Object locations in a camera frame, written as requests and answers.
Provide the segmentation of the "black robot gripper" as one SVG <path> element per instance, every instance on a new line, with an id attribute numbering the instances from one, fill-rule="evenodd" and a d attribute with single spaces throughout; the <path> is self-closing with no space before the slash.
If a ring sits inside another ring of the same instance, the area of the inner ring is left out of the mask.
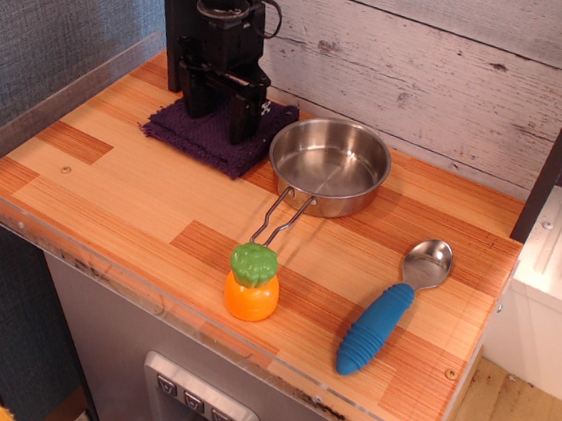
<path id="1" fill-rule="evenodd" d="M 270 85 L 259 67 L 269 37 L 265 3 L 241 0 L 238 7 L 225 10 L 199 0 L 196 9 L 193 31 L 179 38 L 185 108 L 192 118 L 201 118 L 232 97 L 228 138 L 238 145 L 257 132 Z"/>

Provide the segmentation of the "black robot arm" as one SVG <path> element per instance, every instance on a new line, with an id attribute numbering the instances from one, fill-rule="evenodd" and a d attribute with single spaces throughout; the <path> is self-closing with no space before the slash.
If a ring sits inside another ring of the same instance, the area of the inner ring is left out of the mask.
<path id="1" fill-rule="evenodd" d="M 267 34 L 266 6 L 273 0 L 196 0 L 195 29 L 179 38 L 179 81 L 193 118 L 228 104 L 229 141 L 240 144 L 260 125 L 270 79 L 259 61 Z"/>

